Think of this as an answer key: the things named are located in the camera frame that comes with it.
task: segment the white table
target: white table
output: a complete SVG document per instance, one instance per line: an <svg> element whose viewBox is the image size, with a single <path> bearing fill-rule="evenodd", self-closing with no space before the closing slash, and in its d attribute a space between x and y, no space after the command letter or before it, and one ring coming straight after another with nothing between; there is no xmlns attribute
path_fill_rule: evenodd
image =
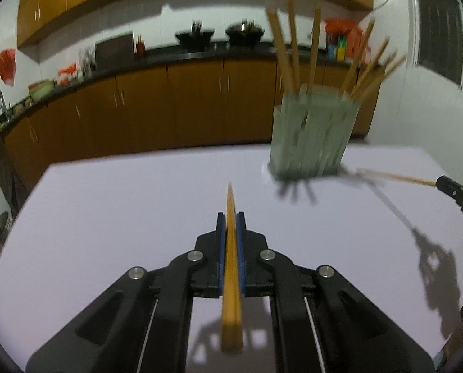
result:
<svg viewBox="0 0 463 373"><path fill-rule="evenodd" d="M441 316L427 305L411 229L453 252L461 306L463 214L455 202L430 187L381 182L372 188L354 177L285 186L272 180L268 158L269 146L257 145L50 167L0 258L1 344L24 369L34 351L131 266L161 268L192 249L197 236L213 230L217 213L225 211L231 182L237 211L245 212L248 229L264 234L270 248L297 265L333 265L436 355L446 339ZM444 174L426 153L412 148L352 145L343 164L427 179ZM221 364L225 371L236 371L241 363L253 366L257 358L270 361L255 371L274 369L263 302L245 303L251 351ZM222 361L213 351L219 347L220 308L219 300L195 301L190 371L205 371L205 360L207 367Z"/></svg>

